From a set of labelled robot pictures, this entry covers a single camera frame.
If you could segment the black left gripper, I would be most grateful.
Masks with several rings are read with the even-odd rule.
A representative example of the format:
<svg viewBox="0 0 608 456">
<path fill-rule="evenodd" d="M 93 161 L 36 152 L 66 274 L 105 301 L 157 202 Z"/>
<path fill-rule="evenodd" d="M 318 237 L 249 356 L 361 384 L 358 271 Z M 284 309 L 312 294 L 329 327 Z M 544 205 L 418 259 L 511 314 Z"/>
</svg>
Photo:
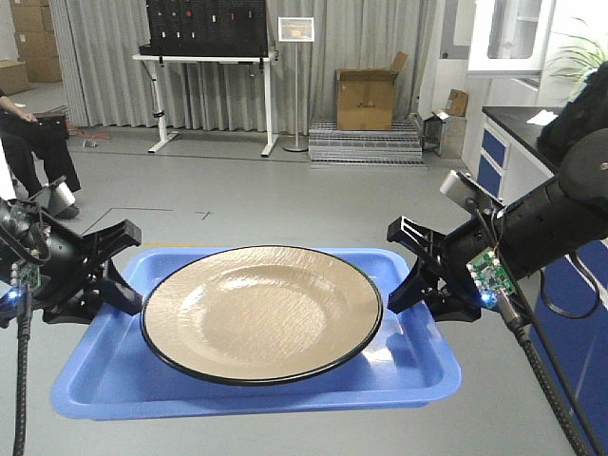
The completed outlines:
<svg viewBox="0 0 608 456">
<path fill-rule="evenodd" d="M 141 246 L 142 239 L 142 230 L 128 219 L 82 236 L 34 203 L 3 199 L 1 280 L 10 282 L 17 262 L 36 270 L 38 279 L 30 285 L 33 308 L 43 311 L 48 324 L 88 324 L 102 299 L 125 314 L 138 314 L 142 295 L 109 258 Z"/>
</svg>

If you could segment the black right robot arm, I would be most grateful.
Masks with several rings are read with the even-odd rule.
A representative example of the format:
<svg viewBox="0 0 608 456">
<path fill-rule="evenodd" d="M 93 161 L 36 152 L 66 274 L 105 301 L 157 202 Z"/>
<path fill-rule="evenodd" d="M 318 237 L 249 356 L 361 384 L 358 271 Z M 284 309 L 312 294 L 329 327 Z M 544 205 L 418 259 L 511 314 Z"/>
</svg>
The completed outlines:
<svg viewBox="0 0 608 456">
<path fill-rule="evenodd" d="M 396 314 L 420 301 L 436 320 L 474 321 L 496 310 L 501 292 L 579 247 L 607 236 L 607 65 L 585 80 L 578 97 L 537 140 L 558 172 L 503 205 L 470 176 L 451 171 L 441 191 L 469 221 L 447 235 L 406 217 L 387 239 L 416 256 L 413 269 L 389 294 Z"/>
</svg>

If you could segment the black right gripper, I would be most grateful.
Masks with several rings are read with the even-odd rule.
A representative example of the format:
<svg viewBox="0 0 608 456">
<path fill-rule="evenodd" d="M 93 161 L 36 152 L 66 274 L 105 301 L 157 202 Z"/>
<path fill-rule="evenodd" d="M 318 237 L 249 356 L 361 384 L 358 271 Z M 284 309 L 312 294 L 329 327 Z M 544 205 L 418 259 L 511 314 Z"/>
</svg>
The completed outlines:
<svg viewBox="0 0 608 456">
<path fill-rule="evenodd" d="M 387 241 L 419 258 L 434 259 L 437 266 L 415 263 L 389 294 L 388 309 L 399 314 L 424 299 L 436 322 L 480 319 L 481 298 L 466 264 L 493 240 L 488 218 L 479 208 L 473 208 L 471 219 L 446 235 L 398 217 L 388 226 Z"/>
</svg>

